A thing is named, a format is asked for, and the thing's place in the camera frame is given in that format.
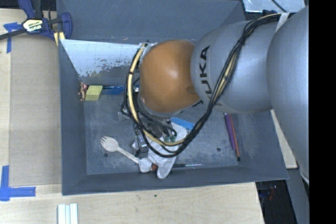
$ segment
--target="yellow cable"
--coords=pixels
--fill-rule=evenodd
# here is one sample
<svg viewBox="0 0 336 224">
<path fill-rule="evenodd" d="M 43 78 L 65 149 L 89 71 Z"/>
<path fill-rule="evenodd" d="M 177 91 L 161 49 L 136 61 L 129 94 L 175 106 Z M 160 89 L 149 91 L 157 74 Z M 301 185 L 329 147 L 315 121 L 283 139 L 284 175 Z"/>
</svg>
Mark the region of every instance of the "yellow cable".
<svg viewBox="0 0 336 224">
<path fill-rule="evenodd" d="M 134 61 L 133 61 L 132 65 L 131 65 L 131 68 L 130 68 L 130 72 L 129 72 L 128 77 L 127 77 L 127 94 L 128 94 L 128 100 L 129 100 L 129 107 L 130 107 L 131 113 L 132 113 L 132 115 L 133 115 L 133 117 L 134 117 L 134 119 L 137 123 L 139 123 L 139 119 L 138 119 L 138 116 L 136 114 L 135 106 L 134 106 L 133 93 L 132 93 L 132 78 L 134 76 L 135 67 L 137 65 L 137 62 L 140 59 L 140 56 L 141 56 L 141 53 L 143 52 L 143 49 L 144 49 L 144 44 L 141 46 L 139 51 L 136 53 L 136 55 L 134 57 Z M 162 146 L 179 145 L 179 144 L 182 144 L 183 141 L 185 140 L 185 138 L 184 138 L 184 139 L 181 139 L 181 140 L 175 141 L 175 142 L 162 142 L 161 140 L 156 139 L 154 136 L 152 136 L 146 130 L 143 130 L 143 132 L 150 140 L 152 140 L 152 141 L 154 141 L 154 142 L 156 142 L 156 143 L 158 143 Z"/>
<path fill-rule="evenodd" d="M 219 83 L 219 86 L 218 86 L 219 92 L 222 92 L 223 89 L 224 89 L 224 86 L 227 84 L 226 77 L 229 74 L 229 72 L 231 72 L 233 70 L 234 62 L 235 62 L 236 59 L 237 59 L 237 53 L 233 55 L 232 59 L 230 60 L 230 63 L 228 64 L 228 67 L 225 71 L 224 77 Z"/>
<path fill-rule="evenodd" d="M 281 14 L 282 14 L 282 13 L 273 13 L 273 14 L 265 15 L 265 16 L 263 16 L 263 17 L 257 19 L 256 21 L 262 20 L 262 19 L 267 18 L 267 17 L 275 16 L 275 15 L 281 15 Z M 250 32 L 248 32 L 248 35 L 251 34 L 253 31 L 254 31 L 254 30 L 251 29 Z"/>
</svg>

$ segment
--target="clamp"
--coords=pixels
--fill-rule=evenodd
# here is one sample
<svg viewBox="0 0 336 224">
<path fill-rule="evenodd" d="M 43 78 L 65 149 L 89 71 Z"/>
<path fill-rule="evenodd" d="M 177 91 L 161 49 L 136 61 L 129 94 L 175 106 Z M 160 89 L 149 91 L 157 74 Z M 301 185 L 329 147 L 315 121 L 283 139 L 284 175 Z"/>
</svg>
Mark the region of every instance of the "clamp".
<svg viewBox="0 0 336 224">
<path fill-rule="evenodd" d="M 40 9 L 41 0 L 17 0 L 27 19 L 21 23 L 22 29 L 0 35 L 0 40 L 10 38 L 23 33 L 29 35 L 41 35 L 55 41 L 55 31 L 53 24 L 62 23 L 64 37 L 69 39 L 72 33 L 72 21 L 69 13 L 62 13 L 60 18 L 47 19 L 43 17 Z"/>
</svg>

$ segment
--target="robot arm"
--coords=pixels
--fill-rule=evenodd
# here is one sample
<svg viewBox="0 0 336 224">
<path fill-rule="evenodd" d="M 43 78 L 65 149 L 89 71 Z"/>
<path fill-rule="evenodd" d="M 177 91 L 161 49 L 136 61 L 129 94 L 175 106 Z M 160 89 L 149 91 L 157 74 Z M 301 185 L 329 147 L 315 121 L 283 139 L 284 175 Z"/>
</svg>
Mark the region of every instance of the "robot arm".
<svg viewBox="0 0 336 224">
<path fill-rule="evenodd" d="M 194 46 L 186 40 L 155 45 L 142 56 L 140 93 L 134 118 L 144 138 L 161 146 L 180 145 L 179 154 L 203 127 L 212 109 L 255 113 L 274 109 L 302 174 L 309 181 L 308 157 L 308 8 L 291 16 L 277 30 L 281 14 L 222 26 Z M 128 85 L 129 96 L 132 95 Z M 169 118 L 201 99 L 207 112 L 188 136 L 159 141 L 152 131 L 173 137 Z M 141 117 L 152 124 L 141 123 Z"/>
</svg>

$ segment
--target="purple pen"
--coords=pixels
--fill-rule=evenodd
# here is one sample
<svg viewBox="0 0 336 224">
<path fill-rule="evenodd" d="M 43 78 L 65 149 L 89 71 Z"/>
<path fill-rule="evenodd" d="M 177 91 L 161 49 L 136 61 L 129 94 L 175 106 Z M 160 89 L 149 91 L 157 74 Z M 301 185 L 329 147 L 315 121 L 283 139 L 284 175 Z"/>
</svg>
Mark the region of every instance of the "purple pen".
<svg viewBox="0 0 336 224">
<path fill-rule="evenodd" d="M 229 134 L 230 142 L 231 142 L 231 147 L 232 147 L 233 150 L 236 150 L 235 138 L 233 136 L 233 130 L 232 130 L 229 114 L 224 113 L 224 119 L 225 119 L 227 132 Z"/>
</svg>

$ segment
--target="pen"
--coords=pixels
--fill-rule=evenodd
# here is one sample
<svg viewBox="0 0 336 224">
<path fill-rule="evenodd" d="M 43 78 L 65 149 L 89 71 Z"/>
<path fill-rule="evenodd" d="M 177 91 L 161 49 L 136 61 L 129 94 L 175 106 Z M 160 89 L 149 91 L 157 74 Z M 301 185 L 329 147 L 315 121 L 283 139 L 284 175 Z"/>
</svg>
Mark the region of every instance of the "pen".
<svg viewBox="0 0 336 224">
<path fill-rule="evenodd" d="M 229 134 L 230 142 L 231 142 L 231 147 L 233 150 L 236 150 L 236 143 L 235 143 L 234 132 L 233 132 L 232 124 L 230 120 L 230 115 L 227 113 L 224 113 L 224 119 L 225 119 L 225 125 L 227 128 L 227 132 Z"/>
<path fill-rule="evenodd" d="M 181 167 L 188 167 L 188 166 L 201 166 L 201 164 L 174 164 L 173 168 L 181 168 Z"/>
<path fill-rule="evenodd" d="M 240 153 L 239 153 L 239 149 L 238 149 L 237 136 L 236 136 L 235 128 L 233 126 L 233 120 L 231 118 L 231 114 L 229 114 L 229 118 L 230 118 L 230 122 L 231 122 L 231 128 L 232 128 L 233 138 L 234 138 L 235 145 L 236 145 L 237 159 L 238 159 L 238 161 L 240 161 Z"/>
</svg>

